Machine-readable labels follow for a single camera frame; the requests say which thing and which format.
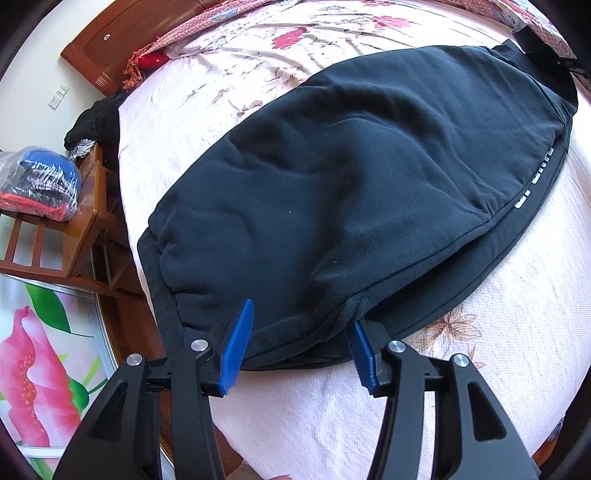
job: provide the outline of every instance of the light switch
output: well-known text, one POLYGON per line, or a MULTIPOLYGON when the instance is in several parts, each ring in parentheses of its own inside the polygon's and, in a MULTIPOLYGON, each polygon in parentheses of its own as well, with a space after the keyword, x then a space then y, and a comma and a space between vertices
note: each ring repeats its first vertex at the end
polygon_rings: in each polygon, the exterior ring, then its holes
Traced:
POLYGON ((70 88, 62 83, 60 85, 60 87, 57 89, 56 93, 63 98, 63 97, 65 97, 65 95, 68 93, 69 90, 70 90, 70 88))
POLYGON ((49 100, 49 106, 51 108, 53 108, 54 110, 60 106, 61 101, 64 99, 64 97, 59 96, 57 93, 51 98, 51 100, 49 100))
POLYGON ((51 100, 49 100, 49 106, 55 110, 60 105, 61 101, 64 99, 69 90, 70 88, 62 83, 54 93, 51 100))

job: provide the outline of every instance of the silver bolt head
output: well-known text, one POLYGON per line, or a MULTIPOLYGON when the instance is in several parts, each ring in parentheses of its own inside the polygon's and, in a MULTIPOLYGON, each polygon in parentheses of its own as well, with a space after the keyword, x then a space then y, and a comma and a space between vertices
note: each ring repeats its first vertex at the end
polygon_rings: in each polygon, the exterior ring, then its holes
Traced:
POLYGON ((204 352, 208 346, 209 343, 207 340, 200 338, 198 340, 194 340, 193 343, 191 343, 191 350, 194 352, 204 352))
POLYGON ((404 345, 400 340, 392 340, 388 344, 388 349, 394 353, 402 353, 406 350, 406 345, 404 345))
POLYGON ((461 353, 454 355, 453 362, 459 367, 467 367, 470 361, 466 355, 462 355, 461 353))
POLYGON ((127 364, 131 367, 136 367, 139 365, 144 358, 139 353, 132 353, 129 357, 127 357, 127 364))

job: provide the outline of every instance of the red fabric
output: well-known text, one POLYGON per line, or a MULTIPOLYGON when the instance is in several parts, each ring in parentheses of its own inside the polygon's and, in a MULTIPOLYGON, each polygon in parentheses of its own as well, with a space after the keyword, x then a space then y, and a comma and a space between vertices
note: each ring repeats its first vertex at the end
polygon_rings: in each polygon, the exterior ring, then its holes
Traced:
POLYGON ((67 205, 61 205, 58 208, 48 207, 42 203, 25 197, 19 197, 12 193, 0 193, 0 210, 27 213, 29 215, 37 215, 47 217, 51 220, 57 220, 58 222, 64 222, 66 220, 67 205))
POLYGON ((160 68, 169 60, 168 55, 163 51, 153 51, 138 58, 138 67, 140 70, 154 70, 160 68))

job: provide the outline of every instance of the floral wardrobe door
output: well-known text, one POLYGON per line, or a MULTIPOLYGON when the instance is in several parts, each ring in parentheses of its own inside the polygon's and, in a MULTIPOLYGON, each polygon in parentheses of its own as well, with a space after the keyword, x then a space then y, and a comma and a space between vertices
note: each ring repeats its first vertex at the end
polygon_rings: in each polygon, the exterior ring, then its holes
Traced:
POLYGON ((0 419, 44 480, 106 383, 98 326, 92 296, 0 275, 0 419))

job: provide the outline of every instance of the clothing pile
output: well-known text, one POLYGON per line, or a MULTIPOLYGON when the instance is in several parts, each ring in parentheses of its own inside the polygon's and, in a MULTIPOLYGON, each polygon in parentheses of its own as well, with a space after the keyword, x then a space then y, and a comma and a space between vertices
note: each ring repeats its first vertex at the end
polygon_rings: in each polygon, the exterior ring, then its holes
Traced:
POLYGON ((245 298, 245 369, 342 362, 351 322, 403 338, 460 304, 546 199, 577 110, 561 58, 515 38, 336 63, 207 150, 138 243, 169 355, 245 298))
POLYGON ((119 171, 119 107, 130 93, 119 89, 80 114, 64 138, 70 159, 84 157, 98 142, 103 149, 103 165, 119 171))
POLYGON ((0 209, 65 222, 78 210, 81 186, 76 166, 51 150, 0 153, 0 209))

